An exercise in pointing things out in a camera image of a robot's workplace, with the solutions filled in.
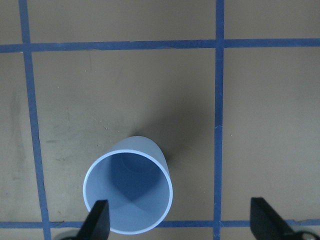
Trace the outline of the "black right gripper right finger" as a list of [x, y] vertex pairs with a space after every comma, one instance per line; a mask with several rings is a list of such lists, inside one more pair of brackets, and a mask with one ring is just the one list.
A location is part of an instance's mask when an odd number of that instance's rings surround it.
[[250, 200], [250, 230], [256, 240], [296, 240], [296, 233], [262, 197]]

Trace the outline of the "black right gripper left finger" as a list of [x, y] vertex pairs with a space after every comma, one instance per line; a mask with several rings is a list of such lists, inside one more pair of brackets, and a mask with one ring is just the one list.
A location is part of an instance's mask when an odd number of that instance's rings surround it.
[[107, 240], [110, 234], [110, 212], [107, 200], [97, 200], [82, 227], [77, 240]]

